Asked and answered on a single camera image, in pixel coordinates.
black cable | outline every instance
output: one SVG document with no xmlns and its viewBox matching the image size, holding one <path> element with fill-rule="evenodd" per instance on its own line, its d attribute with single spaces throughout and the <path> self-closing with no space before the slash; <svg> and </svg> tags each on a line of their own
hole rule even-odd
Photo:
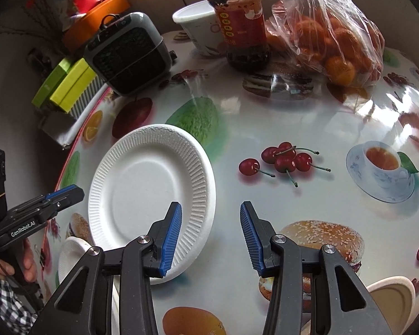
<svg viewBox="0 0 419 335">
<path fill-rule="evenodd" d="M 2 266 L 2 264 L 0 263 L 0 269 L 2 270 L 2 272 L 3 272 L 3 274 L 5 275 L 5 277 L 6 277 L 6 279 L 8 280 L 8 282 L 9 282 L 9 279 L 10 279 L 10 275 L 9 275 L 9 273 L 8 272 L 6 272 L 6 270 L 3 268 L 3 266 Z M 36 311 L 37 311 L 37 308 L 38 308 L 38 306 L 37 306 L 37 304 L 35 303 L 35 302 L 33 302 L 33 300 L 32 300 L 32 298 L 31 298 L 31 296 L 29 295 L 29 293 L 28 293 L 28 291 L 26 290 L 26 288 L 25 287 L 23 287 L 18 281 L 14 281 L 16 284 L 17 284 L 17 286 L 20 288 L 20 290 L 21 291 L 23 291 L 25 294 L 26 294 L 26 299 L 28 300 L 28 302 L 30 303 L 30 305 L 32 306 L 32 308 L 33 309 L 35 309 Z"/>
</svg>

metal pivot screw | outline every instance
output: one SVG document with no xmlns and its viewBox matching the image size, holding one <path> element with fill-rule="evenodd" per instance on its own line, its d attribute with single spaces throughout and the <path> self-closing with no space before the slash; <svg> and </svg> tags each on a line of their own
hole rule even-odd
<svg viewBox="0 0 419 335">
<path fill-rule="evenodd" d="M 273 236 L 273 241 L 275 243 L 281 243 L 282 244 L 282 243 L 285 243 L 286 240 L 287 240 L 287 237 L 285 235 L 282 235 L 282 234 L 275 234 Z"/>
<path fill-rule="evenodd" d="M 98 255 L 100 251 L 101 250 L 99 249 L 99 247 L 90 247 L 87 250 L 87 254 L 88 255 Z"/>
<path fill-rule="evenodd" d="M 137 242 L 140 243 L 140 244 L 146 244 L 146 243 L 149 243 L 150 241 L 151 241 L 151 237 L 149 237 L 146 234 L 140 235 L 137 238 Z"/>
<path fill-rule="evenodd" d="M 326 253 L 328 253 L 328 254 L 332 254 L 332 253 L 335 253 L 335 251 L 336 251 L 336 249 L 335 249 L 335 247 L 333 246 L 333 245 L 331 245 L 331 244 L 325 244 L 324 246 L 323 246 L 323 250 L 326 252 Z"/>
</svg>

beige paper plate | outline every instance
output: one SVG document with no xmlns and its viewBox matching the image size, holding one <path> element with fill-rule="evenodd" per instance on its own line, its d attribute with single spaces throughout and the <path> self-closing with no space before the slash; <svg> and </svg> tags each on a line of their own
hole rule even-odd
<svg viewBox="0 0 419 335">
<path fill-rule="evenodd" d="M 413 311 L 414 286 L 407 277 L 394 276 L 381 279 L 367 287 L 393 335 L 401 335 Z M 311 322 L 305 324 L 301 335 L 310 335 Z"/>
</svg>

glass jar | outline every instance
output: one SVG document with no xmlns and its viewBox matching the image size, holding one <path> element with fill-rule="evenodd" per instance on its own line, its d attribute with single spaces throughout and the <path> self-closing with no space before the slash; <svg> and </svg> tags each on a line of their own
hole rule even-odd
<svg viewBox="0 0 419 335">
<path fill-rule="evenodd" d="M 237 70 L 254 72 L 270 61 L 262 0 L 208 0 L 214 7 L 225 42 L 227 60 Z"/>
</svg>

human hand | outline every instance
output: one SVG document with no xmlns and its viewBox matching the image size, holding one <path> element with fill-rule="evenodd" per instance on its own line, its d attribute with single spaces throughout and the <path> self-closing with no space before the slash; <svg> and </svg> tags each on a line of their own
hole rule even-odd
<svg viewBox="0 0 419 335">
<path fill-rule="evenodd" d="M 10 276 L 14 274 L 14 268 L 10 264 L 6 263 L 5 261 L 2 261 L 1 259 L 0 264 Z M 22 272 L 27 282 L 34 282 L 37 279 L 37 266 L 36 262 L 34 261 L 34 254 L 32 253 L 31 245 L 29 243 L 28 238 L 25 238 L 23 240 Z M 5 279 L 5 277 L 5 274 L 0 268 L 0 279 Z"/>
</svg>

